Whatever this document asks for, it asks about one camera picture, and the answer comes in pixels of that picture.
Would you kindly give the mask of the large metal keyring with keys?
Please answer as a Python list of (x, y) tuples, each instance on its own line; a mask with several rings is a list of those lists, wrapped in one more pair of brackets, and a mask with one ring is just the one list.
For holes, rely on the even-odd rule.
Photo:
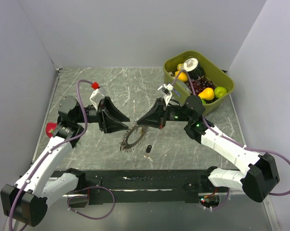
[(132, 126), (125, 132), (119, 147), (120, 152), (132, 152), (145, 139), (148, 127), (138, 125), (135, 120)]

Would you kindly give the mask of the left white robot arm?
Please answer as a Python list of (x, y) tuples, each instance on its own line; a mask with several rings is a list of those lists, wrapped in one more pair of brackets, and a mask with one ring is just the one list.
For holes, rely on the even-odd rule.
[(60, 101), (58, 114), (55, 131), (42, 154), (14, 185), (6, 184), (0, 192), (10, 230), (14, 219), (37, 226), (47, 209), (64, 194), (85, 190), (86, 175), (74, 168), (66, 170), (53, 183), (47, 182), (61, 160), (76, 147), (89, 123), (97, 123), (100, 130), (107, 134), (127, 130), (125, 122), (130, 121), (108, 96), (103, 97), (96, 107), (92, 104), (84, 107), (80, 100), (66, 96)]

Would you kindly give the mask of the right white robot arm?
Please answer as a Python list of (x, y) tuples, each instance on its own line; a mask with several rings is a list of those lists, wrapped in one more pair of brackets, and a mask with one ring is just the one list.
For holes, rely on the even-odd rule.
[(280, 181), (274, 157), (239, 146), (205, 119), (204, 111), (201, 99), (195, 95), (189, 96), (183, 106), (166, 105), (164, 98), (157, 98), (154, 106), (137, 120), (137, 124), (163, 129), (168, 121), (186, 121), (184, 130), (189, 138), (213, 149), (237, 168), (210, 167), (201, 180), (202, 188), (207, 192), (217, 187), (236, 189), (253, 201), (262, 202)]

